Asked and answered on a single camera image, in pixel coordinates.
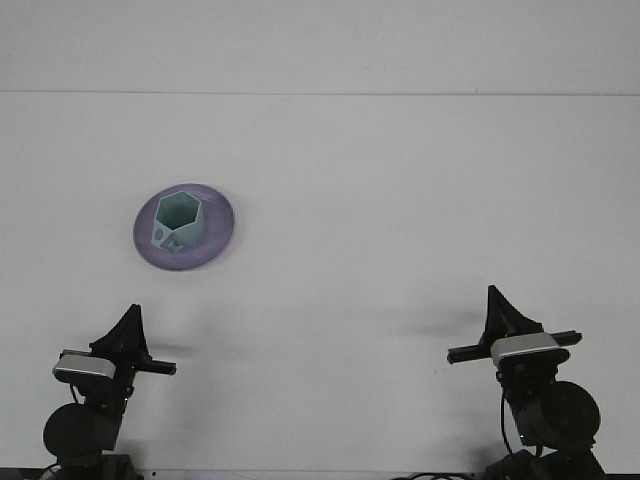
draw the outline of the teal cup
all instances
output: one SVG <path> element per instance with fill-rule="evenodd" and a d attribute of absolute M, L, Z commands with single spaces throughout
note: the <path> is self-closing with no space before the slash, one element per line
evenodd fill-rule
<path fill-rule="evenodd" d="M 184 190 L 162 197 L 153 219 L 151 244 L 170 253 L 196 248 L 204 239 L 202 202 Z"/>

